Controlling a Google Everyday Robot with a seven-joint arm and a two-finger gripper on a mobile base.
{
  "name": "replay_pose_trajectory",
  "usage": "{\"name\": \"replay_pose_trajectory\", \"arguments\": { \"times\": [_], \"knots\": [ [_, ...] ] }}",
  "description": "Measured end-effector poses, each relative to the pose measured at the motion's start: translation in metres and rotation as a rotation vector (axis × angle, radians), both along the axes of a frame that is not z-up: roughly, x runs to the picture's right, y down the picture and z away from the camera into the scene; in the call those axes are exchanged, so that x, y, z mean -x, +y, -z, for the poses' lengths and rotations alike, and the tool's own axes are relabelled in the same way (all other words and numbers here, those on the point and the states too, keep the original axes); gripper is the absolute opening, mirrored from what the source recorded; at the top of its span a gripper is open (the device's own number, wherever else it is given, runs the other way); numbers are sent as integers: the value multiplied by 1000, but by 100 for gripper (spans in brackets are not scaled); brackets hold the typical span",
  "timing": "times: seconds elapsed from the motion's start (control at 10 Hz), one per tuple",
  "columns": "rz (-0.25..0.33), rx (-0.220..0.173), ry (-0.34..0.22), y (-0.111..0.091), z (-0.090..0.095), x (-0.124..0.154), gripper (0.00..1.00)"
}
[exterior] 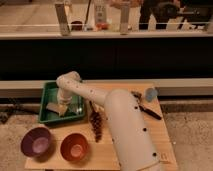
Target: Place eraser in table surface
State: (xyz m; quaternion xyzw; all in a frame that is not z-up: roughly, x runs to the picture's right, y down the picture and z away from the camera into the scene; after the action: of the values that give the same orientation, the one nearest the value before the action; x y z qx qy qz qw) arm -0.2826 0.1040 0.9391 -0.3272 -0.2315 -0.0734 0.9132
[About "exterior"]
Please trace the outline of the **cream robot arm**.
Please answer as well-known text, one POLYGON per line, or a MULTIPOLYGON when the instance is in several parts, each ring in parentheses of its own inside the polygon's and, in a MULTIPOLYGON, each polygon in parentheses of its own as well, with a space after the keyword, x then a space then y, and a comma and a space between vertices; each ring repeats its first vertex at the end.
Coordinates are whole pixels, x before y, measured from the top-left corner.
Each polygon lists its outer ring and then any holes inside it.
POLYGON ((165 171, 135 97, 125 89, 106 90, 80 81, 71 71, 57 77, 59 103, 73 94, 104 108, 121 171, 165 171))

